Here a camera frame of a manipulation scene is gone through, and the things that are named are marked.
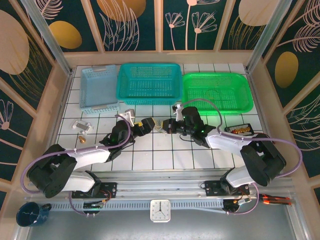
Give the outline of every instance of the green plastic tray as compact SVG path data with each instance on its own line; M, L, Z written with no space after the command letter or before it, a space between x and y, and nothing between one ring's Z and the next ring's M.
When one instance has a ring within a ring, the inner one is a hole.
M182 103L192 99L213 102L223 115L239 115L249 112L254 101L248 80L237 73L200 72L183 76ZM187 106L196 107L202 116L218 115L207 102L196 101Z

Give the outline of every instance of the bolt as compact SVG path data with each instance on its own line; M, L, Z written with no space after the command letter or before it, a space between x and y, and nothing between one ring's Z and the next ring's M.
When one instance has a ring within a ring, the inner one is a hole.
M83 136L79 136L78 138L81 144L84 144L86 142L86 139Z

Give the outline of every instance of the dark blue cup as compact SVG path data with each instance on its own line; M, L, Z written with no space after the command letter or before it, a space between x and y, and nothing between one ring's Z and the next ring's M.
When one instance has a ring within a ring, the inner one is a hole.
M44 224L49 215L51 204L39 205L33 201L27 202L16 214L16 222L21 227L34 227Z

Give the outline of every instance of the teal basket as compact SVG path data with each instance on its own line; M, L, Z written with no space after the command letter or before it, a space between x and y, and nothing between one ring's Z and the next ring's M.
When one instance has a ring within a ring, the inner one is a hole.
M80 109L87 115L117 112L117 68L94 66L81 71Z
M223 115L247 113L254 106L248 80L237 73L200 72L184 75L182 102L199 98L213 102ZM196 107L202 116L218 115L205 101L191 102L187 106Z
M116 97L127 105L173 105L182 97L181 68L172 63L123 64Z

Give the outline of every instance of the grid tile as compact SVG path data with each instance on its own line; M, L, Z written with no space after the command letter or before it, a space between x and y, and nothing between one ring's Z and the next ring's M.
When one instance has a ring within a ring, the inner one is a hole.
M152 170L153 169L152 151L133 152L133 170Z
M194 169L194 161L191 150L173 151L174 169Z
M195 169L213 169L215 167L211 149L193 150L193 160Z
M153 152L153 169L165 170L173 169L172 151L154 151Z
M116 124L117 114L107 112L103 114L85 114L79 108L79 89L81 69L90 66L79 66L76 71L76 77L73 79L72 87L69 92L68 104L66 104L63 119L60 124L60 135L57 137L57 143L62 147L73 149L85 148L90 146L102 146L99 143ZM180 64L182 74L191 72L235 72L244 74L242 64ZM119 103L119 113L124 113L127 109L135 109L136 118L134 122L140 122L144 118L154 117L156 121L175 118L172 107L169 105L126 105ZM75 119L82 119L90 122L94 129L85 135L86 142L81 144L78 139L78 132L71 129L71 124ZM201 116L204 124L217 126L220 123L218 116ZM233 126L250 123L254 130L261 131L262 127L259 121L257 109L253 109L242 115L223 117L223 126ZM189 136L181 136L183 139L190 140ZM131 170L171 170L171 169L213 169L213 168L233 168L244 165L240 156L232 155L229 152L219 149L208 149L198 146L194 142L182 141L179 134L163 134L153 131L142 137L136 138L136 143L125 148L121 155L114 161L108 163L96 163L86 166L88 170L94 172L107 171L131 171Z

